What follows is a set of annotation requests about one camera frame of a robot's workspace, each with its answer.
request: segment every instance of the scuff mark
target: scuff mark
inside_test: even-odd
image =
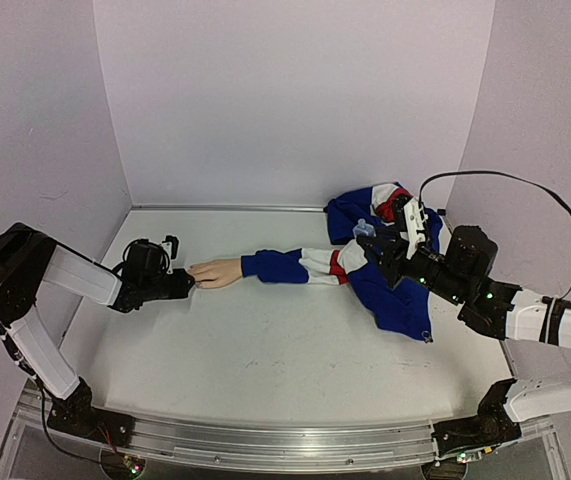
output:
[[[59,200],[61,198],[63,198],[65,195],[67,195],[69,193],[69,190],[65,190],[62,193],[59,194],[47,194],[47,193],[41,193],[38,198],[40,198],[41,200],[51,200],[51,201],[56,201]]]

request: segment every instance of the white tabletop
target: white tabletop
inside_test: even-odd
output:
[[[167,234],[181,240],[177,266],[331,248],[322,213],[135,210],[104,264],[133,239]],[[447,302],[429,302],[431,344],[379,330],[349,286],[244,279],[127,315],[84,300],[62,351],[96,406],[133,413],[315,425],[474,414],[490,385],[511,376],[500,344],[467,329]]]

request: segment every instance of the blue sleeve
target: blue sleeve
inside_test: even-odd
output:
[[[309,274],[298,262],[300,258],[300,249],[287,253],[260,250],[241,257],[243,277],[257,276],[264,283],[307,283]]]
[[[381,330],[402,333],[414,340],[424,340],[424,332],[431,336],[429,292],[423,287],[405,279],[392,290],[371,263],[350,273],[349,282]]]

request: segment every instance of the cuff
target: cuff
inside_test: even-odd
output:
[[[241,270],[243,277],[258,275],[258,258],[256,255],[244,255],[241,257]]]

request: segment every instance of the hand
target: hand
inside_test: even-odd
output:
[[[243,278],[241,259],[214,260],[193,265],[188,271],[198,288],[221,288]]]

